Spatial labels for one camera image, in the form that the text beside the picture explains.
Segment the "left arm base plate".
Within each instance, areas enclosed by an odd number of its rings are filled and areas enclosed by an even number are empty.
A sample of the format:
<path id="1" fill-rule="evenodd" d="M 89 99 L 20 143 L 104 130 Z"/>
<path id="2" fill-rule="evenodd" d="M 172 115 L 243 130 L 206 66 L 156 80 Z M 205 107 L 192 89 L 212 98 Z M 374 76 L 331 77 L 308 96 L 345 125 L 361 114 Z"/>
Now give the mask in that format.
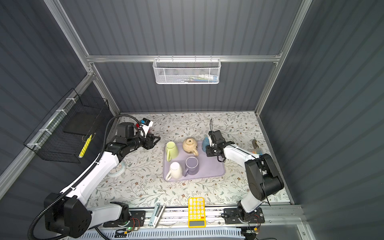
<path id="1" fill-rule="evenodd" d="M 145 211 L 129 211 L 128 216 L 122 216 L 118 220 L 103 223 L 104 228 L 140 228 L 144 225 Z"/>

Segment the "white cream mug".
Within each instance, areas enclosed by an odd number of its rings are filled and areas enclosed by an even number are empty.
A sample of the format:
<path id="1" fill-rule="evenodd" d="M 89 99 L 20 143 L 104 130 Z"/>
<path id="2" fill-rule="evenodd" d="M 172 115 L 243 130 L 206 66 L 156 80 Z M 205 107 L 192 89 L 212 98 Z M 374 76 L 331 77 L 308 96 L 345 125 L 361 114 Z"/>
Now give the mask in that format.
<path id="1" fill-rule="evenodd" d="M 177 162 L 174 162 L 170 165 L 169 172 L 166 175 L 165 180 L 179 180 L 183 176 L 183 169 L 181 165 Z"/>

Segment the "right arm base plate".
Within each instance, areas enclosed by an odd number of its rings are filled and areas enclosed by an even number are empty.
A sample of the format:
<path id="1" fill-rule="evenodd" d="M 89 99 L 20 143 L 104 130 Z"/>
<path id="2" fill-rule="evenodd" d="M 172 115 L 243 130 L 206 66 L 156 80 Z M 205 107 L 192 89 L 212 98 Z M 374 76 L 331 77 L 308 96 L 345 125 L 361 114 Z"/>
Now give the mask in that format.
<path id="1" fill-rule="evenodd" d="M 239 208 L 225 208 L 224 212 L 221 214 L 221 217 L 225 220 L 225 223 L 227 225 L 235 225 L 235 224 L 260 225 L 265 223 L 264 213 L 261 208 L 257 208 L 256 210 L 250 213 L 242 212 Z"/>

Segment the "blue floral mug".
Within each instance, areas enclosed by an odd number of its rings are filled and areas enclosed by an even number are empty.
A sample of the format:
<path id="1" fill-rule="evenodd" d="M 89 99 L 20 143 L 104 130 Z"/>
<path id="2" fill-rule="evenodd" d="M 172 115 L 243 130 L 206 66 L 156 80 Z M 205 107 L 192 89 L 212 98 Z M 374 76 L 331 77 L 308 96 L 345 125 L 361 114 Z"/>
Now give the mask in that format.
<path id="1" fill-rule="evenodd" d="M 209 137 L 205 137 L 202 141 L 202 151 L 204 153 L 207 152 L 207 147 L 210 146 L 210 138 Z"/>

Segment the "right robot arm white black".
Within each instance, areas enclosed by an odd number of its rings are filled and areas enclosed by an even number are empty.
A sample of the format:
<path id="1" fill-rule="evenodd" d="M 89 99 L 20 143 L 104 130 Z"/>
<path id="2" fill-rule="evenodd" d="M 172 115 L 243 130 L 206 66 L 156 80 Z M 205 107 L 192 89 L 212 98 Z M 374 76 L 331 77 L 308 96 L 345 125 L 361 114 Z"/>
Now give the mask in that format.
<path id="1" fill-rule="evenodd" d="M 208 157 L 216 157 L 219 162 L 231 160 L 246 171 L 249 192 L 238 202 L 237 212 L 244 218 L 255 212 L 264 200 L 284 188 L 284 181 L 269 154 L 257 155 L 226 141 L 220 131 L 209 131 Z"/>

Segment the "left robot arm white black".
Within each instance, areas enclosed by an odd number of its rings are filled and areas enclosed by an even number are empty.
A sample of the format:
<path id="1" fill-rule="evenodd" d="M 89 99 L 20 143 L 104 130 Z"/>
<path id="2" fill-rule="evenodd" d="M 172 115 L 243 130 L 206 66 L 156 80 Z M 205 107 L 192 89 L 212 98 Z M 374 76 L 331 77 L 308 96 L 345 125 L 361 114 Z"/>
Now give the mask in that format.
<path id="1" fill-rule="evenodd" d="M 132 217 L 127 204 L 113 201 L 104 207 L 86 207 L 92 192 L 126 155 L 139 148 L 150 150 L 161 139 L 150 133 L 153 121 L 146 118 L 139 121 L 133 116 L 130 116 L 130 119 L 134 122 L 118 124 L 117 135 L 111 142 L 104 139 L 97 158 L 82 174 L 60 193 L 51 193 L 46 197 L 44 209 L 28 229 L 28 239 L 37 239 L 34 230 L 41 218 L 45 219 L 48 231 L 57 233 L 54 237 L 56 240 L 65 237 L 79 238 L 89 229 L 98 232 L 98 227 L 106 222 L 118 222 L 124 227 L 130 222 Z"/>

